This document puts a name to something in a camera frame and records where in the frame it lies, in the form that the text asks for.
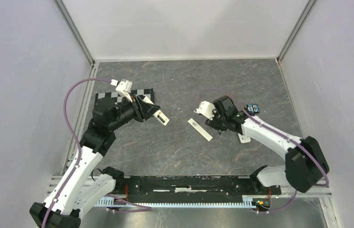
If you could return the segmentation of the white rectangular block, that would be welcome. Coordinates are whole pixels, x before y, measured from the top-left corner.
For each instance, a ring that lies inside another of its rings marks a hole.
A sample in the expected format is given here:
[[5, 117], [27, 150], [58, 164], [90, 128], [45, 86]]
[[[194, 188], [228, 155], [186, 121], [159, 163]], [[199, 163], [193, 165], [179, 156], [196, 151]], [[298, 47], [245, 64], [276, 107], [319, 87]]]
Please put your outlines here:
[[169, 122], [169, 118], [161, 110], [156, 111], [153, 114], [153, 117], [156, 118], [163, 126], [166, 126]]

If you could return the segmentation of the beige remote control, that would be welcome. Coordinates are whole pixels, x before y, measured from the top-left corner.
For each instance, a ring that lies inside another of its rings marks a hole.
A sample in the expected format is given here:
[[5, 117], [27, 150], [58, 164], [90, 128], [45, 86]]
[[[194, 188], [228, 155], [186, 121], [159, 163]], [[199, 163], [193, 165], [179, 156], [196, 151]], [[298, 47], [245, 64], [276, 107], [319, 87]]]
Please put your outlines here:
[[242, 135], [240, 133], [237, 133], [238, 137], [239, 137], [239, 141], [240, 143], [250, 143], [251, 142], [251, 138], [250, 137], [247, 137], [245, 135]]

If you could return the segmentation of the white long remote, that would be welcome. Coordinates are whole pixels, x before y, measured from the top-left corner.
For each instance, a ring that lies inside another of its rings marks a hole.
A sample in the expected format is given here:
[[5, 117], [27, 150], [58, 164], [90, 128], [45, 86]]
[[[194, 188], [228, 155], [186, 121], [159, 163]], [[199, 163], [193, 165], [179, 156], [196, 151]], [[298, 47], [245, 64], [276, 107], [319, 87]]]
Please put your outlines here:
[[213, 139], [213, 137], [203, 128], [201, 127], [194, 119], [190, 118], [187, 121], [194, 129], [200, 133], [208, 142]]

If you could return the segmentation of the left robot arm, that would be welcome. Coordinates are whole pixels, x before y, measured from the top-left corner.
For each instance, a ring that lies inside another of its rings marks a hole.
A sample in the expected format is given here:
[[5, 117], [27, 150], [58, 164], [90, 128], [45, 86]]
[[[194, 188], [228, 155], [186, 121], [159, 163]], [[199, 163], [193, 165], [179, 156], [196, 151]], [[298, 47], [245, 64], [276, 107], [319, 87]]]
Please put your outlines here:
[[93, 117], [78, 144], [70, 167], [42, 203], [33, 203], [29, 212], [39, 228], [77, 228], [82, 218], [106, 194], [124, 190], [123, 172], [108, 167], [87, 189], [88, 176], [103, 159], [116, 136], [115, 131], [131, 120], [144, 122], [156, 118], [167, 125], [169, 119], [143, 95], [132, 95], [122, 102], [102, 97], [95, 102]]

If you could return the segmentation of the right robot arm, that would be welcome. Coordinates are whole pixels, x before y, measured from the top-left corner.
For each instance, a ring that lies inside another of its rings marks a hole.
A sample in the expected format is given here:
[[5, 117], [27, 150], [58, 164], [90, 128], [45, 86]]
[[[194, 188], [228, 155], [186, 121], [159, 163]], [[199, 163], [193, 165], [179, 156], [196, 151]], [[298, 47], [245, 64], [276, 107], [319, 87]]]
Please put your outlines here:
[[246, 108], [239, 109], [225, 95], [213, 102], [202, 101], [195, 112], [206, 118], [205, 124], [220, 132], [227, 130], [249, 137], [271, 149], [283, 165], [264, 165], [251, 174], [250, 188], [262, 194], [271, 186], [289, 185], [305, 193], [311, 187], [329, 185], [329, 166], [317, 139], [286, 133], [259, 118]]

